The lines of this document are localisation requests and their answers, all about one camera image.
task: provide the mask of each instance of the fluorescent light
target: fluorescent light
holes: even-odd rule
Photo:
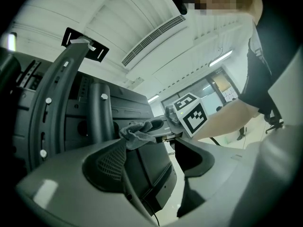
[[[219,61],[222,61],[224,58],[226,58],[227,56],[229,56],[232,53],[232,50],[227,52],[226,54],[224,54],[223,56],[221,56],[220,58],[218,58],[217,60],[213,61],[212,63],[209,64],[209,67],[215,65],[216,63],[218,63]]]
[[[150,103],[151,101],[155,100],[158,97],[159,97],[159,95],[157,94],[157,95],[153,96],[151,99],[149,99],[148,102]]]
[[[205,89],[207,89],[208,87],[210,87],[210,85],[208,85],[207,87],[203,88],[202,90],[205,90]]]
[[[16,51],[16,35],[15,34],[9,34],[8,49],[10,51]]]

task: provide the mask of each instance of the person's forearm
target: person's forearm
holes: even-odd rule
[[[219,112],[211,115],[193,138],[200,140],[237,131],[246,125],[257,111],[257,108],[247,105],[239,99],[232,101]]]

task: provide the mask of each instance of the gray cloth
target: gray cloth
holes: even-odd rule
[[[126,127],[122,128],[119,132],[121,138],[126,139],[126,148],[129,150],[137,149],[148,142],[156,143],[156,138],[146,134],[148,130],[152,128],[152,123],[134,122]]]

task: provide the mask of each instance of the screw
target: screw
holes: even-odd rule
[[[45,100],[45,102],[46,102],[47,104],[50,104],[50,103],[52,102],[52,99],[51,99],[50,97],[48,97],[48,98]]]
[[[108,99],[108,96],[105,93],[102,93],[101,98],[105,101]]]
[[[40,151],[40,156],[41,156],[42,158],[46,158],[46,157],[47,157],[47,152],[46,152],[46,150],[42,149],[42,150]]]

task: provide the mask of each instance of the black sleeve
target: black sleeve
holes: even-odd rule
[[[247,79],[239,99],[258,108],[261,114],[270,114],[273,107],[273,101],[268,94],[272,85],[270,71],[250,49],[247,59]]]

